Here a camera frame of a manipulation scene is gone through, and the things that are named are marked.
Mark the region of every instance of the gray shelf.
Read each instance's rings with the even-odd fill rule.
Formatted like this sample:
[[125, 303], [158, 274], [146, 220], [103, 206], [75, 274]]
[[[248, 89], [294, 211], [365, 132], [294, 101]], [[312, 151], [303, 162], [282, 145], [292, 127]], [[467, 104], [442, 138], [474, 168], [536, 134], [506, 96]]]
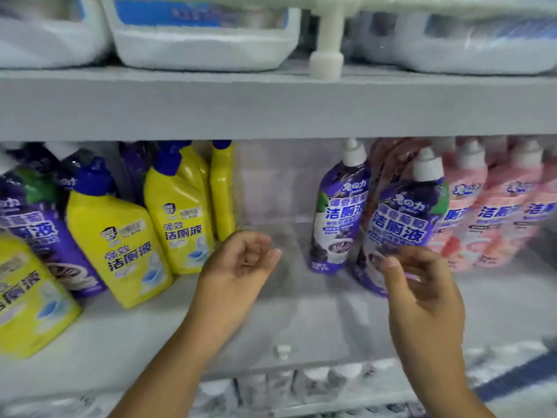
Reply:
[[282, 139], [557, 133], [556, 77], [425, 75], [306, 60], [262, 73], [0, 71], [0, 140]]
[[[323, 276], [308, 270], [310, 225], [258, 229], [283, 249], [283, 259], [206, 379], [395, 356], [384, 299], [345, 271]], [[121, 309], [110, 293], [95, 297], [78, 321], [37, 355], [19, 362], [0, 359], [0, 402], [26, 393], [128, 387], [185, 316], [195, 284], [195, 278], [181, 277], [131, 310]], [[501, 269], [459, 275], [458, 284], [467, 309], [465, 348], [557, 333], [555, 269], [532, 251]], [[277, 345], [291, 346], [287, 359], [275, 355]]]

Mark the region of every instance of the shelf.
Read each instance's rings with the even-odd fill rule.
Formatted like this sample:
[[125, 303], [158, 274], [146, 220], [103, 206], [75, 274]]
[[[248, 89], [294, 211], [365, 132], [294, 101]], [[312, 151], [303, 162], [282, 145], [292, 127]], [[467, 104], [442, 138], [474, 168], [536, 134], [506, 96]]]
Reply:
[[[307, 268], [310, 228], [258, 227], [282, 248], [283, 259], [206, 379], [395, 356], [386, 301], [345, 271], [323, 276]], [[467, 309], [465, 348], [557, 333], [555, 269], [536, 253], [524, 251], [507, 267], [475, 269], [457, 280]], [[182, 277], [131, 310], [121, 309], [110, 293], [90, 300], [78, 321], [37, 355], [0, 362], [0, 402], [27, 393], [128, 387], [185, 316], [195, 284], [195, 278]], [[287, 359], [275, 355], [277, 345], [291, 346]]]
[[557, 133], [557, 77], [426, 75], [307, 60], [261, 73], [0, 71], [0, 140], [284, 139]]

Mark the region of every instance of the person's right hand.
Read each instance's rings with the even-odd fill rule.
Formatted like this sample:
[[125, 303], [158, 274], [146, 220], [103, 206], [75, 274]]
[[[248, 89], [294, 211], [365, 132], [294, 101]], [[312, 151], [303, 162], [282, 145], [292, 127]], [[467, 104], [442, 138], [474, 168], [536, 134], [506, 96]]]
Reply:
[[421, 246], [402, 246], [382, 260], [381, 272], [393, 343], [418, 398], [427, 408], [435, 398], [466, 391], [464, 305], [447, 260]]

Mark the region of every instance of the purple bottle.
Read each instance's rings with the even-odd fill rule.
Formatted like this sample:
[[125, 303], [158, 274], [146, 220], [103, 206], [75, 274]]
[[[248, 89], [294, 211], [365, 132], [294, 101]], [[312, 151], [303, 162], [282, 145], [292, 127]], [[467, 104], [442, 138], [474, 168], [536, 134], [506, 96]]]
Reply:
[[412, 167], [413, 180], [398, 181], [381, 192], [354, 265], [354, 276], [362, 286], [384, 297], [381, 260], [401, 245], [427, 245], [435, 223], [449, 207], [441, 157], [431, 147], [422, 148]]
[[49, 177], [0, 153], [0, 227], [24, 239], [75, 298], [99, 294], [106, 285], [73, 240], [58, 205], [59, 190]]
[[346, 264], [366, 204], [370, 175], [364, 146], [347, 139], [343, 160], [319, 185], [310, 249], [314, 272], [336, 273]]

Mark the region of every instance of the lower shelf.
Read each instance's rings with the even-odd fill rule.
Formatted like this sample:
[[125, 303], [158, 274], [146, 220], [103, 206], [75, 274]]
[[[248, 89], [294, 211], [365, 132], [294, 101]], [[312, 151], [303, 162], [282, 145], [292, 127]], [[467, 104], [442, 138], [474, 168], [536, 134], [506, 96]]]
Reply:
[[[386, 301], [346, 271], [323, 276], [306, 266], [310, 224], [258, 230], [282, 248], [283, 258], [206, 379], [395, 356]], [[533, 251], [500, 269], [459, 275], [457, 282], [467, 311], [466, 348], [557, 333], [551, 313], [557, 302], [555, 269]], [[110, 293], [91, 299], [78, 321], [37, 355], [19, 362], [0, 359], [0, 402], [127, 388], [185, 316], [195, 285], [194, 277], [183, 276], [131, 310], [123, 310]], [[290, 354], [279, 357], [278, 346], [289, 347]]]

